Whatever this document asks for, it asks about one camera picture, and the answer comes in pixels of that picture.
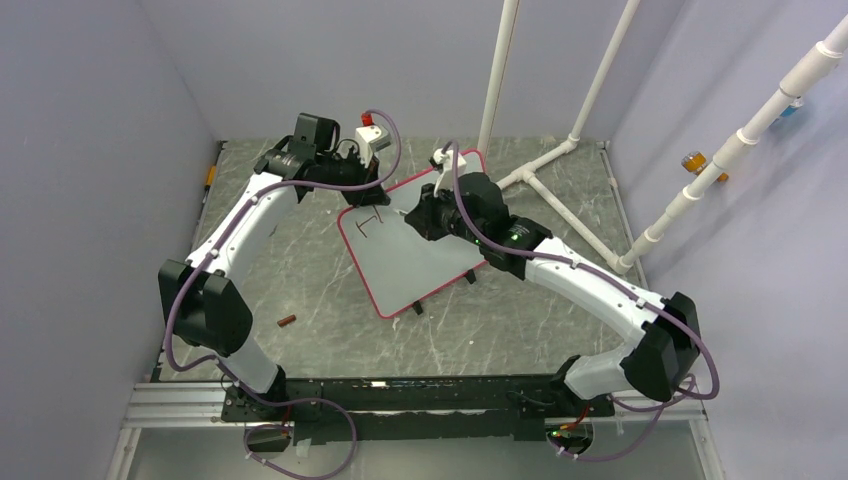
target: white wall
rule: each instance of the white wall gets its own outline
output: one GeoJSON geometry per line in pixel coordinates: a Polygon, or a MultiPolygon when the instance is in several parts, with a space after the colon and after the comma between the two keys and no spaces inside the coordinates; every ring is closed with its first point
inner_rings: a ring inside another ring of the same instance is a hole
{"type": "MultiPolygon", "coordinates": [[[[845,14],[845,1],[684,6],[613,137],[636,233],[691,181],[681,157],[714,152],[845,14]]],[[[653,288],[698,303],[723,381],[707,411],[730,479],[848,478],[848,65],[807,102],[644,258],[653,288]]]]}
{"type": "MultiPolygon", "coordinates": [[[[368,107],[402,134],[480,130],[500,1],[141,3],[219,138],[281,136],[301,111],[345,127],[368,107]]],[[[571,129],[624,3],[521,3],[496,135],[571,129]]],[[[683,3],[643,2],[586,136],[611,137],[683,3]]]]}
{"type": "Polygon", "coordinates": [[[0,477],[103,478],[215,143],[130,0],[0,7],[0,477]]]}

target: gray wall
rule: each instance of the gray wall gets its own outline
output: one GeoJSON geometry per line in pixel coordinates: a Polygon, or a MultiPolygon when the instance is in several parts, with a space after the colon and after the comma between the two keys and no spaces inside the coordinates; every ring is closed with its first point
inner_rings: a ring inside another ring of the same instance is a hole
{"type": "Polygon", "coordinates": [[[130,0],[0,7],[0,465],[102,478],[215,144],[130,0]]]}
{"type": "MultiPolygon", "coordinates": [[[[350,129],[476,136],[502,2],[141,0],[220,138],[281,136],[300,111],[350,129]]],[[[643,2],[584,134],[610,138],[683,0],[643,2]]],[[[521,3],[495,135],[563,135],[625,0],[521,3]]]]}
{"type": "MultiPolygon", "coordinates": [[[[715,152],[847,13],[823,0],[684,7],[613,137],[636,233],[691,181],[680,158],[715,152]]],[[[731,479],[848,477],[848,66],[807,102],[644,259],[653,288],[699,305],[723,380],[707,411],[731,479]]]]}

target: marble table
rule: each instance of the marble table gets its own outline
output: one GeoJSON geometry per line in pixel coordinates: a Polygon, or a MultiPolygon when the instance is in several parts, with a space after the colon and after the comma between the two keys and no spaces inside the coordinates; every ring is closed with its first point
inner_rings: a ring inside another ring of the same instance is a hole
{"type": "MultiPolygon", "coordinates": [[[[224,143],[218,173],[199,225],[202,241],[241,194],[257,156],[276,139],[224,143]]],[[[428,167],[444,138],[404,140],[401,166],[392,184],[428,167]]],[[[537,158],[562,140],[495,138],[487,168],[495,180],[537,158]]],[[[461,148],[474,139],[459,139],[461,148]]],[[[390,158],[389,151],[383,158],[390,158]]],[[[601,147],[587,140],[538,172],[557,197],[612,250],[622,253],[627,237],[601,147]]],[[[510,210],[530,217],[562,237],[574,250],[602,264],[589,247],[534,191],[524,184],[504,192],[510,210]]],[[[279,225],[265,244],[241,290],[253,309],[260,346],[290,377],[483,375],[554,372],[574,354],[615,348],[617,335],[569,300],[539,286],[484,266],[477,283],[457,282],[411,309],[381,319],[336,227],[346,207],[338,193],[317,191],[279,225]],[[297,321],[280,328],[290,314],[297,321]]],[[[627,278],[638,282],[631,270],[627,278]]],[[[178,360],[198,355],[175,341],[178,360]]],[[[167,365],[162,380],[217,379],[207,364],[175,374],[167,365]]]]}

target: red-bordered white board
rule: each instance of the red-bordered white board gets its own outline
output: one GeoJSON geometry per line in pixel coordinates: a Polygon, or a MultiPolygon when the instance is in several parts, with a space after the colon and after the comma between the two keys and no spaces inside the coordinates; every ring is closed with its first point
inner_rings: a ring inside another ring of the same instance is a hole
{"type": "MultiPolygon", "coordinates": [[[[466,173],[485,172],[477,155],[464,158],[466,173]]],[[[452,236],[424,240],[398,213],[415,208],[421,187],[438,177],[427,169],[387,188],[390,205],[351,207],[339,214],[342,239],[382,318],[393,318],[485,263],[477,246],[452,236]]]]}

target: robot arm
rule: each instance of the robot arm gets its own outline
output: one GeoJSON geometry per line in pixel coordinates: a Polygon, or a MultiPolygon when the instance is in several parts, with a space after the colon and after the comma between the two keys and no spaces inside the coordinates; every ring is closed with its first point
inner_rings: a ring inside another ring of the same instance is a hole
{"type": "MultiPolygon", "coordinates": [[[[438,169],[449,165],[451,152],[437,151],[432,163],[438,169]]],[[[459,173],[464,164],[458,159],[459,173]]],[[[524,217],[510,215],[500,188],[483,173],[459,177],[459,185],[443,181],[422,187],[418,205],[405,216],[405,222],[427,240],[455,235],[480,246],[489,263],[515,277],[537,283],[565,296],[609,325],[623,339],[623,345],[594,356],[575,356],[560,368],[556,382],[572,401],[589,400],[623,390],[638,390],[648,398],[667,401],[680,385],[698,356],[688,337],[645,303],[665,304],[671,313],[696,333],[695,306],[685,295],[671,299],[612,277],[611,284],[592,271],[600,266],[569,248],[550,230],[524,217]],[[554,254],[571,260],[571,265],[541,257],[526,258],[504,253],[480,243],[463,221],[450,188],[460,191],[463,205],[475,226],[498,245],[518,250],[554,254]],[[622,290],[632,292],[629,295],[622,290]]]]}
{"type": "MultiPolygon", "coordinates": [[[[363,117],[347,156],[338,123],[308,114],[298,116],[293,135],[265,152],[254,167],[245,192],[218,228],[185,262],[168,260],[159,271],[165,318],[194,266],[211,254],[179,306],[174,333],[192,346],[215,352],[237,378],[269,401],[285,400],[285,372],[269,359],[253,338],[253,316],[239,288],[262,244],[310,187],[287,186],[257,197],[257,192],[283,180],[331,185],[363,185],[378,178],[374,153],[391,143],[388,132],[363,117]],[[224,237],[226,241],[218,245],[224,237]]],[[[342,192],[352,206],[387,205],[380,186],[342,192]]]]}

